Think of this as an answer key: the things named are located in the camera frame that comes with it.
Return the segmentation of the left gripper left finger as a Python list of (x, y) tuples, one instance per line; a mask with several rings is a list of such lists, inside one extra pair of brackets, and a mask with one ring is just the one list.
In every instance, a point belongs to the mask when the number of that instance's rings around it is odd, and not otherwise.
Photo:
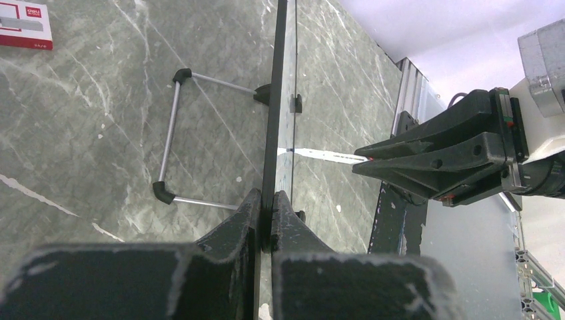
[(261, 192), (193, 243), (58, 243), (24, 257), (2, 319), (256, 319)]

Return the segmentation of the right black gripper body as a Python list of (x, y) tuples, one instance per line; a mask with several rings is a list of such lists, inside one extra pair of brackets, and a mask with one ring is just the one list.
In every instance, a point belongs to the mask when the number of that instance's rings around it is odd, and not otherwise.
[(530, 150), (520, 100), (504, 88), (490, 90), (488, 98), (493, 109), (489, 121), (500, 135), (505, 162), (485, 177), (458, 183), (441, 197), (442, 204), (469, 205), (497, 193), (563, 199), (564, 152), (527, 163)]

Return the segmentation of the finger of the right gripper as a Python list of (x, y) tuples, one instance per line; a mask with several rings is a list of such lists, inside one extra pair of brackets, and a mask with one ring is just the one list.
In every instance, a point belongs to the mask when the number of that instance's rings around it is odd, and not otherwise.
[(436, 201), (479, 201), (501, 192), (506, 153), (501, 136), (483, 132), (434, 149), (430, 141), (399, 138), (359, 150), (369, 161), (353, 173), (373, 177), (418, 197)]
[(484, 131), (495, 132), (497, 116), (498, 106), (492, 94), (473, 90), (430, 120), (386, 141), (361, 147), (354, 154), (390, 159), (443, 149)]

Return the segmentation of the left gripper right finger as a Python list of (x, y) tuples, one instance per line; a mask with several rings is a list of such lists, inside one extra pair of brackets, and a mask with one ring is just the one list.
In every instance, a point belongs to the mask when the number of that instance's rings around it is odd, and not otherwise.
[(275, 319), (462, 319), (448, 271), (414, 255), (333, 251), (275, 194), (271, 231)]

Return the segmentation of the blue white marker pen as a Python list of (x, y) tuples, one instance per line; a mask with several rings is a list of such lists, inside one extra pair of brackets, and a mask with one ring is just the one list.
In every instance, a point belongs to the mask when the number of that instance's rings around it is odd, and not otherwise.
[(364, 163), (367, 161), (372, 161), (373, 158), (353, 155), (353, 154), (346, 154), (346, 153), (338, 153), (334, 151), (324, 151), (318, 149), (309, 149), (309, 148), (281, 148), (277, 149), (277, 155), (282, 155), (284, 153), (292, 152), (294, 154), (308, 157), (311, 159), (318, 159), (323, 161), (330, 161), (335, 163), (342, 163), (347, 165), (356, 165), (359, 163)]

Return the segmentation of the white whiteboard black frame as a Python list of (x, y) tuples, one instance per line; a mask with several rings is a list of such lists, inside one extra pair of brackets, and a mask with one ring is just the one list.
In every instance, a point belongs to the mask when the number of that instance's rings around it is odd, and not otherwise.
[(256, 89), (249, 89), (204, 76), (189, 68), (177, 70), (173, 76), (174, 95), (163, 160), (161, 161), (159, 177), (152, 184), (156, 199), (167, 205), (178, 202), (221, 209), (237, 209), (237, 205), (181, 197), (168, 191), (165, 183), (181, 87), (188, 79), (192, 81), (205, 80), (251, 94), (254, 101), (269, 108), (259, 221), (261, 223), (272, 221), (279, 193), (285, 192), (287, 195), (292, 193), (296, 113), (302, 109), (302, 97), (296, 93), (296, 82), (292, 78), (296, 69), (296, 28), (296, 1), (279, 1), (277, 4), (271, 81)]

